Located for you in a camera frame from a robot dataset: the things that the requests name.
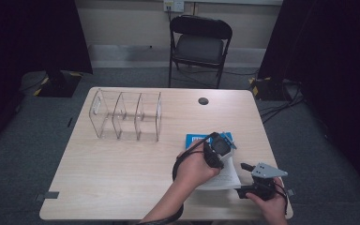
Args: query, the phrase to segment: table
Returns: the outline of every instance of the table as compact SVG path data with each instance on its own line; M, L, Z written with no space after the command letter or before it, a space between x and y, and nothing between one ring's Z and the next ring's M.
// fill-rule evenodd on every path
M99 139L89 119L90 90L40 210L45 220L139 220L172 183L176 156L185 149L187 133L230 131L238 149L233 161L242 184L252 182L241 162L277 166L252 94L247 90L121 88L103 90L161 92L158 142ZM199 98L208 98L201 105ZM293 210L289 204L288 216ZM183 220L250 220L263 216L235 190L195 190L185 202Z

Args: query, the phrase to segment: gray carpet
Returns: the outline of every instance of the gray carpet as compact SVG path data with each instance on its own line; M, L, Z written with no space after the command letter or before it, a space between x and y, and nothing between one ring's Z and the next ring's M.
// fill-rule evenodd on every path
M221 89L248 89L256 68L226 69ZM166 87L168 69L95 68L85 74L72 98L34 97L37 86L24 91L20 111L0 134L0 224L111 224L46 222L38 213L39 193L49 189L88 90L93 86ZM22 88L37 83L43 72L28 73ZM215 74L187 74L214 84ZM189 79L176 72L175 78ZM173 80L172 87L206 88ZM284 102L257 101L260 110ZM360 224L360 178L348 160L324 138L324 126L305 103L286 109L264 127L291 197L290 224Z

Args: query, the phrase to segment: chair backrest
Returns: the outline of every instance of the chair backrest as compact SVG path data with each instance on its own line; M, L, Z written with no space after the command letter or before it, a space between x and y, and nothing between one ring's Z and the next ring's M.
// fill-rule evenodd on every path
M170 29L171 34L174 32L228 40L233 36L233 30L226 22L191 15L181 15L173 18Z

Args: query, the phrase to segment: person's arm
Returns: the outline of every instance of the person's arm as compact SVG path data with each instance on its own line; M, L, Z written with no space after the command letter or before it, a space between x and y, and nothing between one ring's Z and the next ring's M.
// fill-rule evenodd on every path
M274 181L276 184L282 186L282 182L279 178L275 177ZM276 187L277 191L283 191L280 187ZM288 221L285 218L284 208L285 200L279 194L271 200L264 201L257 195L247 193L247 197L256 203L262 210L262 215L270 225L288 225Z
M174 215L196 187L220 173L220 169L211 168L206 164L203 158L203 144L200 144L193 152L198 153L189 155L180 163L173 183L141 222L155 221Z

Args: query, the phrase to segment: book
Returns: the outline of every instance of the book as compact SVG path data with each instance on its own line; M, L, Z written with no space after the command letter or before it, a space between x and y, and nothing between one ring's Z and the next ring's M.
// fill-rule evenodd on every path
M233 135L231 132L225 132L228 138L233 141ZM191 143L195 140L203 139L208 134L187 134L186 135L186 149L189 148ZM197 187L199 190L219 190L219 189L234 189L241 187L241 181L239 180L238 174L236 173L235 167L233 166L233 157L228 157L223 161L224 168L220 171L220 174L208 180L203 185Z

